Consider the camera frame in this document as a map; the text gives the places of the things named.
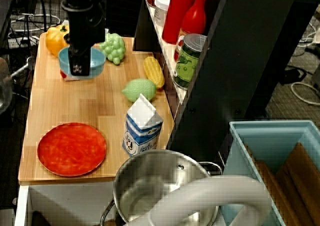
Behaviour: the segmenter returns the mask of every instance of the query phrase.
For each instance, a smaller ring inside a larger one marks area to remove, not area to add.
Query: blue bowl
[[[68,77],[76,79],[90,79],[101,74],[104,70],[106,57],[96,48],[91,47],[91,61],[90,61],[90,74],[89,76],[74,76],[71,74],[69,66],[68,47],[63,48],[58,55],[60,69]]]

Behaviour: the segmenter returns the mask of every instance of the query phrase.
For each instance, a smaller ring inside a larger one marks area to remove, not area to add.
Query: wooden cutting board
[[[143,60],[152,53],[133,52],[133,38],[124,38],[126,53],[116,66],[106,60],[96,78],[65,82],[59,62],[45,46],[46,34],[40,37],[31,98],[22,146],[18,180],[20,185],[113,180],[120,166],[129,158],[122,148],[125,116],[133,104],[122,93],[128,81],[145,78]],[[163,90],[152,100],[163,125],[158,149],[167,146],[174,121]],[[37,146],[52,128],[67,122],[80,122],[96,128],[105,138],[106,157],[93,172],[66,178],[46,170],[37,159]]]

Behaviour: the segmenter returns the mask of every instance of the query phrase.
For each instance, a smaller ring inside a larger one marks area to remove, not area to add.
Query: yellow bell pepper
[[[69,25],[50,27],[46,32],[45,45],[56,57],[58,57],[58,53],[61,49],[68,46],[64,40],[64,36],[68,33]]]

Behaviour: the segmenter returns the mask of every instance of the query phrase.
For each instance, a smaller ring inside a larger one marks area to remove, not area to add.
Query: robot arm
[[[67,11],[70,32],[65,40],[71,74],[88,76],[91,47],[105,41],[105,12],[102,0],[63,0],[61,7]]]

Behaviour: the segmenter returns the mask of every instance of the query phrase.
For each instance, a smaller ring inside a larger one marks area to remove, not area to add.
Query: white pipe
[[[11,74],[11,78],[12,77],[15,77],[17,74],[19,74],[20,72],[22,72],[24,69],[26,69],[26,68],[28,68],[30,65],[29,65],[29,59],[31,59],[31,57],[28,57],[27,58],[27,60],[26,60],[26,64],[23,66],[23,67],[21,67],[21,68],[19,68],[18,70],[16,70],[15,72],[13,72],[12,74]]]
[[[261,226],[271,210],[271,197],[258,181],[240,175],[213,176],[169,193],[145,215],[127,226],[173,226],[195,212],[226,204],[244,207],[230,226]]]

